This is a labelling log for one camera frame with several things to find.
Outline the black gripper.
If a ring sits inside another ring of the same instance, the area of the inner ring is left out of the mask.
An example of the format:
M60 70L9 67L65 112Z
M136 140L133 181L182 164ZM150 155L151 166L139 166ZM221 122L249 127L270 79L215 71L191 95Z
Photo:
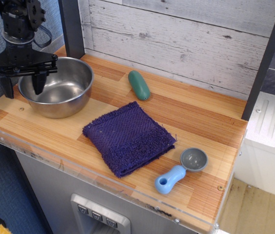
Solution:
M32 44L46 47L50 44L38 44L35 40L28 43L7 42L0 53L0 87L6 98L14 98L11 77L32 76L36 95L43 92L47 76L57 72L58 56L33 49Z

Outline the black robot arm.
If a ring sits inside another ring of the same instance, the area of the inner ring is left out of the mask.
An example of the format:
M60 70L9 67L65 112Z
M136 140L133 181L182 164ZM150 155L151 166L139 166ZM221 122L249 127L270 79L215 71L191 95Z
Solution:
M11 79L30 76L35 94L41 94L47 76L57 72L58 56L34 50L38 29L51 36L42 26L45 10L38 0L0 0L3 21L2 37L6 42L0 53L0 87L7 98L14 97Z

